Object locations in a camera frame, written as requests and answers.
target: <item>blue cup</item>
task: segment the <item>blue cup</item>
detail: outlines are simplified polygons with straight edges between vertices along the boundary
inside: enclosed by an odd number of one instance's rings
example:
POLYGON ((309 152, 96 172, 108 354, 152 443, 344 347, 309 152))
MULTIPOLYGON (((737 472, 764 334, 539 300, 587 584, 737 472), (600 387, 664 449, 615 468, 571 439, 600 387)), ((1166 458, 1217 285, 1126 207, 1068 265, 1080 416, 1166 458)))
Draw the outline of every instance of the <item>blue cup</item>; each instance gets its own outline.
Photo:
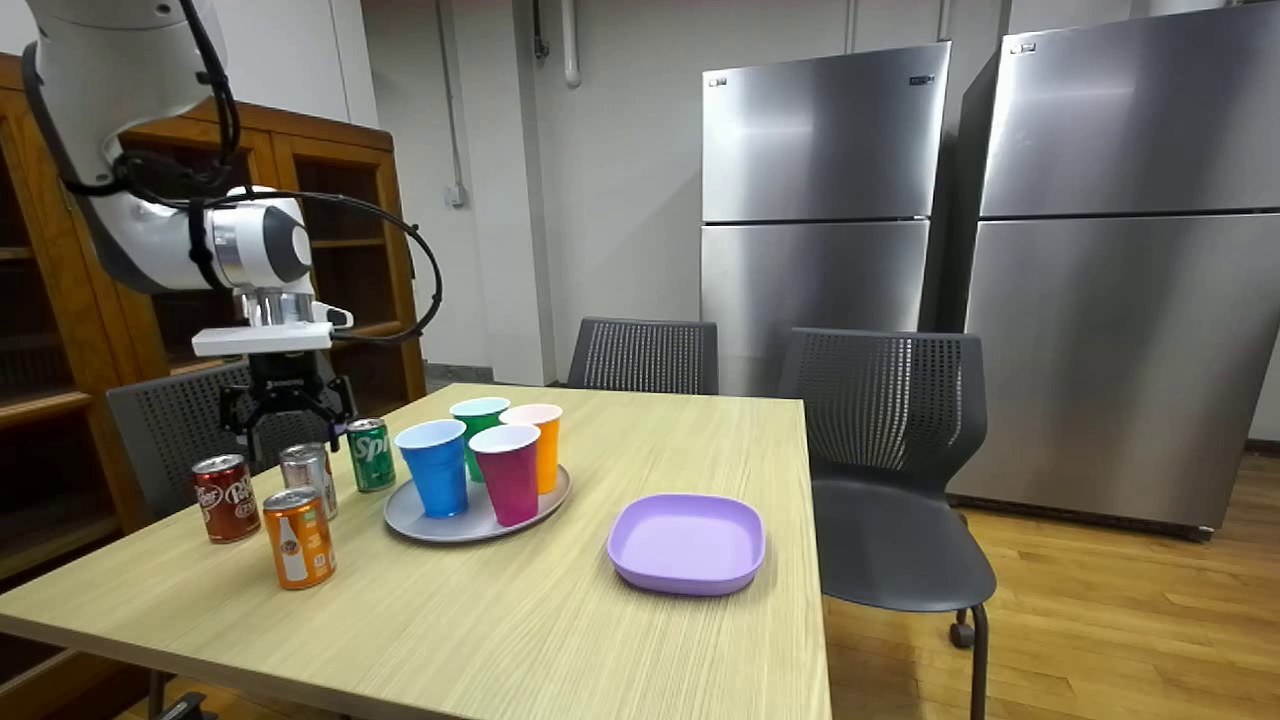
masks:
POLYGON ((430 421, 397 431, 397 449, 430 516, 470 513, 465 434, 470 424, 462 421, 430 421))

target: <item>stainless steel refrigerator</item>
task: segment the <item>stainless steel refrigerator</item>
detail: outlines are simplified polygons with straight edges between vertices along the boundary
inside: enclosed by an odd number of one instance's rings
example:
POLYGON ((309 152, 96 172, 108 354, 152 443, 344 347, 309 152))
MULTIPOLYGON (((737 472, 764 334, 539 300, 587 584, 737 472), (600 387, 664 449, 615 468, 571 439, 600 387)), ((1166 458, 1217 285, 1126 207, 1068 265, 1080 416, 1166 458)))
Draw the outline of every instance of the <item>stainless steel refrigerator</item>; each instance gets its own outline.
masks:
POLYGON ((947 44, 703 73, 703 315, 721 391, 789 328, 915 328, 947 44))
POLYGON ((1007 35, 970 89, 961 495, 1213 534, 1280 320, 1280 3, 1007 35))

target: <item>beverage can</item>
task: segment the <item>beverage can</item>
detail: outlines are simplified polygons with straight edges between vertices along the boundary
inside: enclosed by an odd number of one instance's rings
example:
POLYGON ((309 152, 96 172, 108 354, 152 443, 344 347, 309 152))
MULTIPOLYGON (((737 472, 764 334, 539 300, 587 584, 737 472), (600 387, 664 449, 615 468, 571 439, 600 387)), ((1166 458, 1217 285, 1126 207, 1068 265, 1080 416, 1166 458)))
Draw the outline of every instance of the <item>beverage can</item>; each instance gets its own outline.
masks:
POLYGON ((289 443, 280 451, 285 488, 311 488, 320 490, 325 521, 337 521, 337 488, 325 443, 289 443))
POLYGON ((397 485, 389 424, 361 416, 350 424, 353 476, 361 490, 397 485))
POLYGON ((251 476, 239 451, 206 456, 194 465, 194 488, 214 544, 233 544, 260 526, 251 476))
POLYGON ((337 571, 333 534, 317 488, 280 488, 263 504, 278 578, 289 590, 317 588, 337 571))

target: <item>plastic cup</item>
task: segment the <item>plastic cup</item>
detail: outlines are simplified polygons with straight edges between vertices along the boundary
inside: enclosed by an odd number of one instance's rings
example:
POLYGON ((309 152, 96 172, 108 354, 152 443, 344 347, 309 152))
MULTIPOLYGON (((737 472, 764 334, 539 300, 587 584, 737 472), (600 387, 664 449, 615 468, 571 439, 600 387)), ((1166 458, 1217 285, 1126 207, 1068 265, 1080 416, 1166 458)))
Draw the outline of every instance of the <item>plastic cup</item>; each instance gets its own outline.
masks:
MULTIPOLYGON (((473 395, 448 409, 451 421, 470 424, 470 443, 473 434, 488 431, 500 424, 500 416, 512 409, 506 395, 473 395)), ((484 485, 484 468, 478 465, 478 451, 470 449, 470 476, 484 485)))
POLYGON ((498 424, 473 434, 473 451, 484 468, 484 488, 500 526, 535 516, 535 434, 539 431, 531 424, 498 424))
POLYGON ((517 404, 506 413, 506 424, 531 424, 535 434, 535 495, 553 495, 561 488, 561 404, 517 404))
POLYGON ((470 424, 462 421, 430 421, 397 431, 397 449, 430 516, 470 513, 465 431, 470 424))

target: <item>orange cup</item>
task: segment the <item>orange cup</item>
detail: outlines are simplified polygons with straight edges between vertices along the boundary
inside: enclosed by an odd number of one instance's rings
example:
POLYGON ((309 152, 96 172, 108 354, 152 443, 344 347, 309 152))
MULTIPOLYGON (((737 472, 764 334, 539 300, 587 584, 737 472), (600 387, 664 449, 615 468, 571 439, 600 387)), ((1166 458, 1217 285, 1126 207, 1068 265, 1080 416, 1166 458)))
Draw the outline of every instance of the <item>orange cup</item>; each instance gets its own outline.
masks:
POLYGON ((561 404, 517 404, 500 416, 506 424, 539 426, 535 439, 535 495, 553 495, 561 488, 561 404))

